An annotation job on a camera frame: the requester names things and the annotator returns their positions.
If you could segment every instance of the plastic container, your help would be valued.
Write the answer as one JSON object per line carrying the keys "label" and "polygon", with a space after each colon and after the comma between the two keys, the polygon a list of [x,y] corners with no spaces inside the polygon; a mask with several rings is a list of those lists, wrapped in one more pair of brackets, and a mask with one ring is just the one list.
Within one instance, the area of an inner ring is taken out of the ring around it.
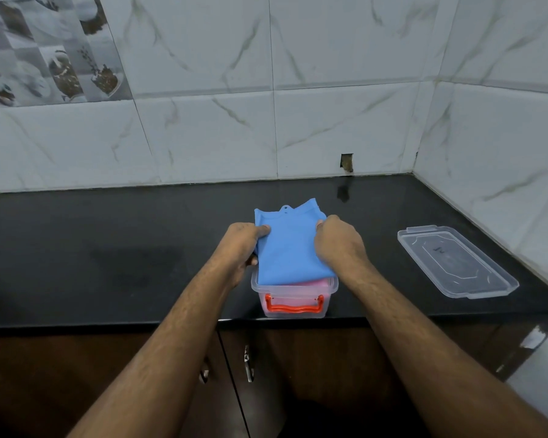
{"label": "plastic container", "polygon": [[398,240],[447,297],[501,297],[519,286],[515,278],[453,228],[409,227],[398,232]]}
{"label": "plastic container", "polygon": [[289,286],[261,286],[258,268],[252,273],[252,289],[260,296],[264,314],[270,318],[323,318],[339,279],[325,278]]}

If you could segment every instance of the forearm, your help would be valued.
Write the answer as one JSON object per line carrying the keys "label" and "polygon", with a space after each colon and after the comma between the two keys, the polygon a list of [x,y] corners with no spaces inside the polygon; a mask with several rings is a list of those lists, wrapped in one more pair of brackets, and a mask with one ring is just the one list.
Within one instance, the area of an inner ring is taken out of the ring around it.
{"label": "forearm", "polygon": [[210,260],[69,437],[174,436],[186,416],[228,279],[227,267]]}
{"label": "forearm", "polygon": [[339,277],[435,437],[548,437],[548,420],[462,351],[364,260]]}

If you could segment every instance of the black countertop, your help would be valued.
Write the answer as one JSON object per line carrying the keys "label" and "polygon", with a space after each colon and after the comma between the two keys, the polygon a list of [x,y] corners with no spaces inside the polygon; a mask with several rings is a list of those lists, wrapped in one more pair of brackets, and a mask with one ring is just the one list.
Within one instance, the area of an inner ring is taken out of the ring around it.
{"label": "black countertop", "polygon": [[[428,316],[548,321],[546,284],[416,178],[394,175],[0,194],[0,329],[150,328],[230,223],[253,221],[256,207],[275,211],[312,197],[358,229],[373,264]],[[441,294],[396,237],[430,224],[457,229],[520,287],[483,300]],[[249,275],[228,297],[220,326],[290,326],[265,318]],[[340,285],[324,319],[301,322],[365,318]]]}

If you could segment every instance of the blue cloth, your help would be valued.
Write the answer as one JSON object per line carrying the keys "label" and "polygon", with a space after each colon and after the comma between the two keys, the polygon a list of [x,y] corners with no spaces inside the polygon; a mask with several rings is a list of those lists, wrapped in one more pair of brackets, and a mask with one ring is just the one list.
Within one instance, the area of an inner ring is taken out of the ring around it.
{"label": "blue cloth", "polygon": [[327,218],[317,200],[311,198],[296,209],[282,206],[278,212],[255,209],[254,214],[256,226],[272,228],[256,245],[258,284],[282,286],[335,276],[314,251],[317,221]]}

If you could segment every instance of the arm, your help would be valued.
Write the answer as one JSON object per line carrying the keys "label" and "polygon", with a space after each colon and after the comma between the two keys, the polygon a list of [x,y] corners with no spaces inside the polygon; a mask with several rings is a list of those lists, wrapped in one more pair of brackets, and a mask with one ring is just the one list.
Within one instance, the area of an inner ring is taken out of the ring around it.
{"label": "arm", "polygon": [[232,224],[146,344],[68,437],[176,436],[229,291],[268,226]]}
{"label": "arm", "polygon": [[548,437],[548,419],[463,352],[367,259],[349,224],[317,224],[317,255],[363,303],[367,319],[435,437]]}

